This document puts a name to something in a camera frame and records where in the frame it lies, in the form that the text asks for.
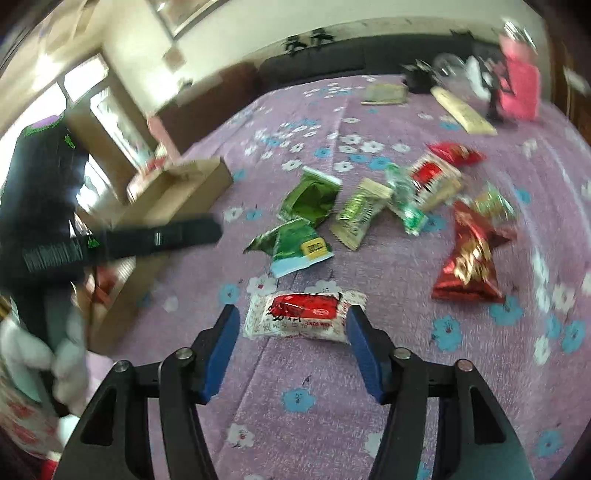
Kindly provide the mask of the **white gloved left hand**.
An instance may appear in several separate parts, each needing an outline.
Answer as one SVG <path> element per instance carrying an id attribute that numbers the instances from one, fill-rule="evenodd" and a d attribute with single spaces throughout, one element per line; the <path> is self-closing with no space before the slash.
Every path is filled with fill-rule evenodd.
<path id="1" fill-rule="evenodd" d="M 88 370 L 84 320 L 77 306 L 65 317 L 66 335 L 55 351 L 23 329 L 11 316 L 1 322 L 1 359 L 13 385 L 29 399 L 41 400 L 33 374 L 54 378 L 53 398 L 80 416 L 86 405 Z"/>

